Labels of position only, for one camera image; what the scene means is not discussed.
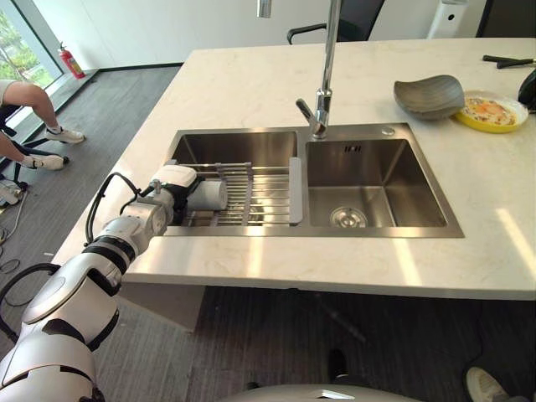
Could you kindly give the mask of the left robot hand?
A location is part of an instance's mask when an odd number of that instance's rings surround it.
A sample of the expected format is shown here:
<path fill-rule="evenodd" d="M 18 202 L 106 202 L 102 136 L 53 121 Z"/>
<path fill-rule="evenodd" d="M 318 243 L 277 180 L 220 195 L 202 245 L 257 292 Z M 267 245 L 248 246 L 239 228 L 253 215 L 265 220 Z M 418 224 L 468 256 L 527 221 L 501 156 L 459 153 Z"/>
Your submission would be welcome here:
<path fill-rule="evenodd" d="M 195 169 L 183 165 L 164 165 L 153 175 L 152 180 L 158 180 L 161 187 L 173 196 L 172 223 L 180 225 L 187 212 L 188 197 L 194 193 L 204 180 L 198 176 Z"/>

